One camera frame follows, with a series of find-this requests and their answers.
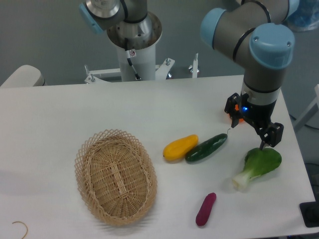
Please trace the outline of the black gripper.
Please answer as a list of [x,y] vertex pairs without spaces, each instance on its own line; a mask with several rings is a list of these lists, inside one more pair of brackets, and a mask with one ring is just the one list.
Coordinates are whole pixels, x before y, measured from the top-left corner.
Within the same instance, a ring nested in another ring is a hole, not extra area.
[[260,93],[252,90],[241,90],[240,96],[232,94],[226,101],[224,111],[231,118],[231,127],[243,119],[252,127],[261,139],[260,150],[264,147],[275,147],[282,140],[284,125],[273,123],[271,116],[277,101],[277,91]]

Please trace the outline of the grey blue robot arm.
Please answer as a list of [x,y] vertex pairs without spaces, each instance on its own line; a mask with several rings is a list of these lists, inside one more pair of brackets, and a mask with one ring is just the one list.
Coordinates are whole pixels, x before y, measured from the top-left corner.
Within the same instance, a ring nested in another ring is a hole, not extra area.
[[[232,126],[243,119],[255,129],[260,148],[282,139],[284,127],[271,115],[295,44],[283,21],[298,6],[297,0],[244,0],[231,12],[212,9],[200,25],[202,41],[245,70],[241,92],[227,99],[225,112]],[[115,45],[123,81],[166,79],[168,70],[155,63],[162,26],[145,0],[87,0],[79,11],[94,33],[106,32]]]

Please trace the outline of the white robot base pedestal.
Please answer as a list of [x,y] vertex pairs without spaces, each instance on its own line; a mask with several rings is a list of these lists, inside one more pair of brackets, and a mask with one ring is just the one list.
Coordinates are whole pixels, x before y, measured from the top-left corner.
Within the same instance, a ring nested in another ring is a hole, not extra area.
[[164,81],[172,79],[171,68],[175,60],[167,57],[156,64],[156,44],[162,35],[160,20],[148,12],[138,23],[121,21],[106,30],[107,37],[116,49],[119,68],[89,70],[85,65],[87,84],[110,82],[112,77],[121,81]]

